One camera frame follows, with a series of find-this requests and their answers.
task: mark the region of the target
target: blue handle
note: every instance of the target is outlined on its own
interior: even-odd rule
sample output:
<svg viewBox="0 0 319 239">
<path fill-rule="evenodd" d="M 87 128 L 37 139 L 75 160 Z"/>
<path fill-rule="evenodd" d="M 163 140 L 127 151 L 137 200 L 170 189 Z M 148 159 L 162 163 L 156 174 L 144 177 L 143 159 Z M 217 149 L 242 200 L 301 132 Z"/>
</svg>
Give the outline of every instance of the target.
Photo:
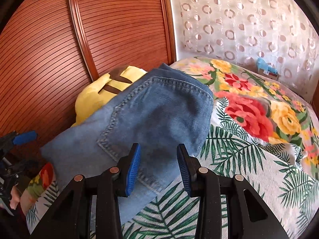
<svg viewBox="0 0 319 239">
<path fill-rule="evenodd" d="M 22 145 L 22 144 L 29 143 L 33 140 L 36 140 L 37 136 L 38 135 L 35 131 L 30 131 L 30 132 L 26 132 L 26 133 L 17 135 L 12 140 L 12 142 L 14 145 Z"/>
</svg>

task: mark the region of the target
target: box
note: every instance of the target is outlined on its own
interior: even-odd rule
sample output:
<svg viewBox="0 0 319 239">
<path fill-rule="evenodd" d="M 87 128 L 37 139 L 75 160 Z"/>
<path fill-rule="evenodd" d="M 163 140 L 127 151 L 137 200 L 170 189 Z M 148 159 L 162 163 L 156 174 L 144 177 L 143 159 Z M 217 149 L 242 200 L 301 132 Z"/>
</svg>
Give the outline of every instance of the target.
<svg viewBox="0 0 319 239">
<path fill-rule="evenodd" d="M 278 77 L 279 77 L 277 74 L 274 74 L 272 72 L 269 72 L 269 71 L 261 69 L 261 68 L 258 69 L 257 73 L 261 76 L 267 77 L 267 78 L 275 80 L 275 81 L 277 81 Z"/>
</svg>

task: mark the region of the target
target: yellow plush toy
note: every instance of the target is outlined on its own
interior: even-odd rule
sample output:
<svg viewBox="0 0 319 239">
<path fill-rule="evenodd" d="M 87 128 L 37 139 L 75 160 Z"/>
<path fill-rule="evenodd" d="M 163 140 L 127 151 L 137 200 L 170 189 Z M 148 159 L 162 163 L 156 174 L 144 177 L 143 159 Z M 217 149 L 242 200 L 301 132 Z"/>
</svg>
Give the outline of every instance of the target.
<svg viewBox="0 0 319 239">
<path fill-rule="evenodd" d="M 116 68 L 91 83 L 77 97 L 75 102 L 76 122 L 72 126 L 81 124 L 146 73 L 143 69 L 125 66 Z"/>
</svg>

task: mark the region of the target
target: metal screw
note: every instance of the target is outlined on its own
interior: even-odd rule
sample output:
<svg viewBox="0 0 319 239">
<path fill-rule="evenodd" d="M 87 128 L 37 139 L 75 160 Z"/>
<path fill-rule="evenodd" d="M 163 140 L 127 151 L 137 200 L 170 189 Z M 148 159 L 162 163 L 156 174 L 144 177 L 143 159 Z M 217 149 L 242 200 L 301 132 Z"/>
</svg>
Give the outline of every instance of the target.
<svg viewBox="0 0 319 239">
<path fill-rule="evenodd" d="M 205 167 L 201 167 L 198 169 L 200 173 L 208 173 L 208 169 Z"/>
<path fill-rule="evenodd" d="M 75 180 L 76 182 L 80 182 L 80 181 L 82 181 L 82 179 L 83 179 L 83 176 L 82 176 L 81 174 L 78 174 L 78 175 L 76 175 L 76 176 L 74 177 L 74 180 Z"/>
<path fill-rule="evenodd" d="M 236 174 L 236 175 L 235 175 L 235 179 L 236 179 L 237 181 L 242 182 L 242 181 L 244 180 L 244 177 L 243 177 L 243 175 Z"/>
<path fill-rule="evenodd" d="M 110 173 L 117 173 L 117 172 L 119 172 L 119 168 L 118 167 L 112 167 L 112 168 L 110 168 Z"/>
</svg>

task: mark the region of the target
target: blue denim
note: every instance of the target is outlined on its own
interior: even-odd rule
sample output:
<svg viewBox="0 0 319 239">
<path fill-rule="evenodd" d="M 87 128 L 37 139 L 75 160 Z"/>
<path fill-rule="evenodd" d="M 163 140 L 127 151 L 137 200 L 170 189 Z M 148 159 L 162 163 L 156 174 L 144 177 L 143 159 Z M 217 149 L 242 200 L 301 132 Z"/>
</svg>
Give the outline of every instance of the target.
<svg viewBox="0 0 319 239">
<path fill-rule="evenodd" d="M 133 218 L 178 175 L 176 147 L 200 152 L 213 110 L 210 89 L 162 64 L 115 96 L 84 123 L 58 135 L 42 149 L 60 188 L 77 174 L 100 175 L 141 145 L 134 191 L 119 198 L 121 222 Z"/>
</svg>

